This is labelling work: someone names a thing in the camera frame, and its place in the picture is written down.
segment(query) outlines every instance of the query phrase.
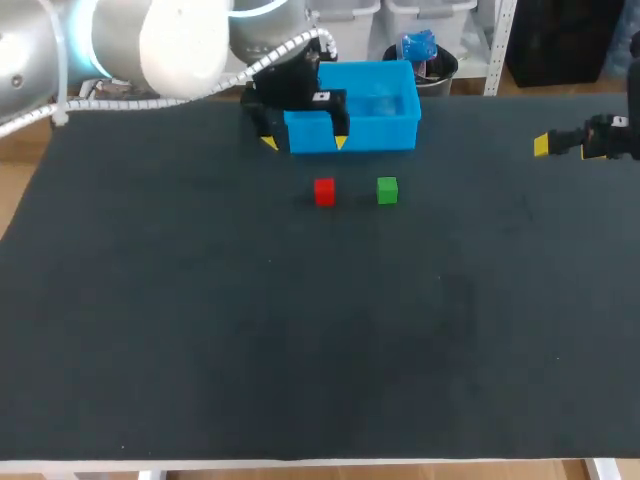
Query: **blue plastic box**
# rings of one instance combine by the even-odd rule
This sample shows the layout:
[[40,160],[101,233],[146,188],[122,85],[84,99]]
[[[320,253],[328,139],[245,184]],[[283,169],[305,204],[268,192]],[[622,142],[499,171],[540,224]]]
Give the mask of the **blue plastic box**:
[[[406,61],[323,63],[321,88],[346,89],[351,132],[341,152],[413,150],[422,117]],[[291,153],[337,153],[326,112],[285,112]]]

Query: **metal bolt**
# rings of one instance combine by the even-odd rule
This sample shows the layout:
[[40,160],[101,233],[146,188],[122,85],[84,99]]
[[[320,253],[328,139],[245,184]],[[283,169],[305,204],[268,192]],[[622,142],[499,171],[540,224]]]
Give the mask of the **metal bolt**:
[[13,85],[13,88],[20,88],[23,81],[24,79],[22,78],[22,75],[14,75],[11,78],[11,85]]

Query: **cable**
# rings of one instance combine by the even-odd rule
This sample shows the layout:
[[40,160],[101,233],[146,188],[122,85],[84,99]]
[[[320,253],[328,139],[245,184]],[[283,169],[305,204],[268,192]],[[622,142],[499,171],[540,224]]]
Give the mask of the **cable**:
[[[177,105],[183,105],[185,103],[194,102],[202,98],[215,95],[231,87],[234,87],[242,82],[246,82],[248,77],[254,76],[260,73],[265,68],[269,67],[273,62],[285,56],[287,53],[295,50],[297,47],[313,38],[324,37],[327,40],[327,50],[331,55],[331,58],[337,58],[338,50],[336,48],[336,42],[324,28],[313,28],[309,31],[301,33],[288,40],[284,44],[280,45],[275,50],[272,50],[269,54],[258,60],[253,65],[249,66],[245,71],[238,75],[231,77],[228,80],[217,83],[213,89],[205,95],[191,100],[178,100],[175,98],[158,98],[155,100],[70,100],[66,103],[67,112],[80,112],[80,111],[130,111],[130,110],[156,110],[160,108],[175,107]],[[23,128],[36,123],[43,118],[55,115],[58,106],[56,104],[45,105],[44,107],[37,108],[25,115],[22,115],[14,120],[11,120],[4,125],[0,125],[0,138],[4,138],[12,133],[22,130]]]

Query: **wooden floor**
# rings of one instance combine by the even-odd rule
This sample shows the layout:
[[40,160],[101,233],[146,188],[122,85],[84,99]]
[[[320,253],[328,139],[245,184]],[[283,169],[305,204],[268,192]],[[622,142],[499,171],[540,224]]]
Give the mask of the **wooden floor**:
[[[454,95],[481,95],[483,80],[455,81]],[[567,95],[623,92],[620,80],[602,79],[595,84],[519,89],[505,70],[499,95]],[[51,132],[40,122],[0,140],[0,236],[11,221]],[[618,461],[623,480],[640,480],[640,460]],[[136,475],[110,475],[110,480],[135,480]],[[494,462],[378,467],[287,468],[269,470],[172,472],[170,480],[586,480],[584,463],[577,460]],[[0,475],[0,480],[42,480],[40,475]]]

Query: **dark table surface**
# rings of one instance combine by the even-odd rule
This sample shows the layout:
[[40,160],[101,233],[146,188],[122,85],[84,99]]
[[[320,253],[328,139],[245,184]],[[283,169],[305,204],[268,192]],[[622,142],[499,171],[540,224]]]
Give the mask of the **dark table surface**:
[[605,112],[425,100],[415,152],[307,158],[236,104],[74,115],[0,244],[0,459],[640,456],[640,165],[532,157]]

